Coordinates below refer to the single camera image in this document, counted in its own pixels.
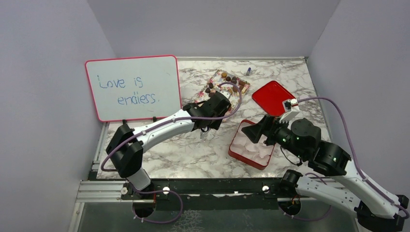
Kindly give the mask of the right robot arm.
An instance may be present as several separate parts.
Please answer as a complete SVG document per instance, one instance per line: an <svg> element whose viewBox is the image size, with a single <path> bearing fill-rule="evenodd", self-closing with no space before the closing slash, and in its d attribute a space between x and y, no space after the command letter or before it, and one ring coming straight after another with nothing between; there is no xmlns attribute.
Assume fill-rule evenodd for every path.
<svg viewBox="0 0 410 232"><path fill-rule="evenodd" d="M360 175L353 158L340 146L324 141L321 129L303 118L293 123L280 122L277 117L264 116L242 132L256 143L265 136L265 145L279 145L313 171L343 185L336 189L316 182L304 174L287 170L279 183L286 197L302 195L314 198L352 214L358 223L373 232L400 232L409 215L401 216L409 199L389 193L369 177Z"/></svg>

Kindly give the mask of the metal serving tongs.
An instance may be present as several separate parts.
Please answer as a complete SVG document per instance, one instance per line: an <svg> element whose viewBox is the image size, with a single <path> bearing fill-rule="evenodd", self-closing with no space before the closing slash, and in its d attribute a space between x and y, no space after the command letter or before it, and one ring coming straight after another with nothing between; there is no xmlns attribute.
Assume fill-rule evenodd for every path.
<svg viewBox="0 0 410 232"><path fill-rule="evenodd" d="M201 131L201 132L200 132L200 139L204 139L204 138L207 136L209 130L210 130L209 127L201 128L201 129L200 129L200 131Z"/></svg>

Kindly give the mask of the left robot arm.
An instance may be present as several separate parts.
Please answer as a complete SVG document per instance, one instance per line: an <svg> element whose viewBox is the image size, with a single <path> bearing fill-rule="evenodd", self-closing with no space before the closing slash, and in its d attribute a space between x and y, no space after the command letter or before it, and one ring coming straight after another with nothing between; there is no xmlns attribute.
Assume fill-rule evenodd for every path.
<svg viewBox="0 0 410 232"><path fill-rule="evenodd" d="M151 179L142 167L143 154L167 139L198 129L218 130L222 119L231 107L230 93L217 91L208 100L189 103L173 115L149 125L131 129L121 125L106 153L114 164L115 172L128 179L139 198L147 198L152 192Z"/></svg>

